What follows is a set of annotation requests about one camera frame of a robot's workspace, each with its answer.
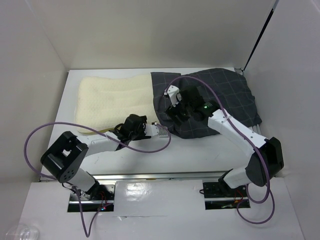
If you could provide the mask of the cream yellow pillow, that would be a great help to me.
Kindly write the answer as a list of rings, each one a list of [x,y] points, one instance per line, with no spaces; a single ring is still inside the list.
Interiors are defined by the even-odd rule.
[[[84,77],[79,84],[74,122],[106,131],[135,114],[146,116],[147,123],[158,122],[152,76],[140,74],[127,78]]]

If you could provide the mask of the dark grey plaid pillowcase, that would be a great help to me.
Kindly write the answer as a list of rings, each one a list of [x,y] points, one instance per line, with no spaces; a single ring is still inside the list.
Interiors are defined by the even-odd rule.
[[[181,73],[176,72],[151,73],[153,105],[160,124],[167,127],[171,134],[182,139],[217,135],[217,131],[195,121],[194,118],[190,118],[187,122],[178,126],[165,113],[171,104],[171,101],[164,97],[165,89],[171,81],[181,75]],[[179,89],[187,86],[197,87],[203,99],[210,102],[216,100],[210,90],[203,83],[189,77],[195,77],[209,85],[218,96],[225,110],[246,127],[258,126],[262,123],[255,97],[243,75],[225,68],[211,68],[189,73],[186,77],[174,81],[173,85]]]

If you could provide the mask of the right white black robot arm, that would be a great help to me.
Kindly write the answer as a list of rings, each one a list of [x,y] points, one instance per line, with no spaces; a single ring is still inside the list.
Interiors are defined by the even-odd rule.
[[[170,85],[164,95],[171,101],[165,113],[175,124],[180,126],[193,118],[226,137],[248,157],[246,166],[231,169],[218,179],[218,190],[223,196],[230,196],[236,188],[247,184],[263,187],[284,167],[277,138],[268,139],[246,127],[216,101],[205,101],[195,86],[179,89]]]

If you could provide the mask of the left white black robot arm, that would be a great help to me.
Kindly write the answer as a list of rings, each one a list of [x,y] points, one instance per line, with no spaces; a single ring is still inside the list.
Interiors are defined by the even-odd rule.
[[[85,157],[103,152],[115,152],[131,141],[150,139],[146,134],[147,117],[130,114],[115,129],[100,134],[76,136],[63,132],[42,155],[40,162],[61,183],[69,183],[88,200],[95,199],[106,189],[87,171],[81,169]]]

